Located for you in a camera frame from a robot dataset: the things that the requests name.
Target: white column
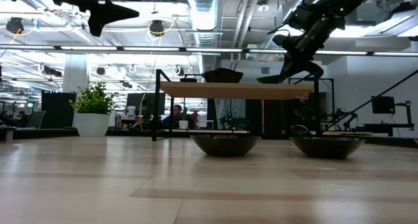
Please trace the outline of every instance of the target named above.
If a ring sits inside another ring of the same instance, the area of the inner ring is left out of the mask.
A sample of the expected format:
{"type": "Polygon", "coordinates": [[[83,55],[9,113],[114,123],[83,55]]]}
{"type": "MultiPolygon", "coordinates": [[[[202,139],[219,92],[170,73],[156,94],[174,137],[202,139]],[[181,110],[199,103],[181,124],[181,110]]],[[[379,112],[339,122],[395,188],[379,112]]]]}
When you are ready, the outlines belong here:
{"type": "Polygon", "coordinates": [[[85,54],[67,54],[64,70],[63,93],[76,92],[88,86],[90,66],[85,54]]]}

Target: wooden shelf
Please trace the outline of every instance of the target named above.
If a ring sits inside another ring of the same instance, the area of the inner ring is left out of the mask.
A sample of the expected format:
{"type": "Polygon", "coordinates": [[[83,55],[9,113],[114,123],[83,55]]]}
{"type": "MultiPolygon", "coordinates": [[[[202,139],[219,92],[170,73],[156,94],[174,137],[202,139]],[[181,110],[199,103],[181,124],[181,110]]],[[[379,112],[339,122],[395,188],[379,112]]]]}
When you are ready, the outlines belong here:
{"type": "Polygon", "coordinates": [[[161,89],[171,97],[248,100],[291,100],[314,91],[306,85],[183,82],[162,82],[161,89]]]}

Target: ceiling-mounted camera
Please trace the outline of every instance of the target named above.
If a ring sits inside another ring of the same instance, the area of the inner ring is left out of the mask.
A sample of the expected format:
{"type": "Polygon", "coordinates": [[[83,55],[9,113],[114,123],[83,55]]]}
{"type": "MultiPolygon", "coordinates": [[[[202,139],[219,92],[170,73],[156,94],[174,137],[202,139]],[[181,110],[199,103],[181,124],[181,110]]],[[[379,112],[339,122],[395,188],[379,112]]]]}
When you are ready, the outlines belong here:
{"type": "Polygon", "coordinates": [[[13,34],[21,34],[25,30],[22,18],[11,18],[6,24],[6,30],[13,34]]]}
{"type": "Polygon", "coordinates": [[[47,66],[44,67],[43,73],[47,76],[55,76],[55,77],[62,77],[63,76],[62,72],[59,72],[59,71],[54,70],[52,68],[49,68],[47,66]]]}
{"type": "Polygon", "coordinates": [[[99,67],[99,68],[97,68],[96,73],[98,75],[105,75],[106,74],[106,69],[103,68],[103,67],[99,67]]]}
{"type": "Polygon", "coordinates": [[[155,37],[161,37],[164,35],[163,21],[153,20],[150,25],[150,32],[155,37]]]}
{"type": "Polygon", "coordinates": [[[127,83],[127,82],[122,83],[122,86],[124,88],[132,88],[132,85],[130,83],[127,83]]]}

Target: potted plant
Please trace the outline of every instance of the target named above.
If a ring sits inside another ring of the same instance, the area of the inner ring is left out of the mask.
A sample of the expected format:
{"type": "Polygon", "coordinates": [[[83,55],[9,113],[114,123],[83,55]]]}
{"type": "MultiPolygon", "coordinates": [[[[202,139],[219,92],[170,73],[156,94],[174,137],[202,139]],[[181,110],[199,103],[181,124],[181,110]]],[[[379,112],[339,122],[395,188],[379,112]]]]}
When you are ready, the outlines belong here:
{"type": "Polygon", "coordinates": [[[85,89],[70,105],[76,111],[75,127],[80,136],[105,136],[109,126],[109,113],[115,108],[113,95],[106,96],[106,84],[98,83],[85,89]]]}

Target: white planter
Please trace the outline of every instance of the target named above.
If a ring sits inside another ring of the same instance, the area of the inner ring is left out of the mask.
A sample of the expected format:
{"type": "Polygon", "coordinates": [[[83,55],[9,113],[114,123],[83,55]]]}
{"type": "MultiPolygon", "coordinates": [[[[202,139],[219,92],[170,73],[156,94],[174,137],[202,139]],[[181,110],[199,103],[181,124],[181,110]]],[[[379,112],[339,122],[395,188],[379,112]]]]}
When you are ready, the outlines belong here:
{"type": "Polygon", "coordinates": [[[109,126],[107,114],[75,113],[75,127],[80,136],[105,136],[109,126]]]}

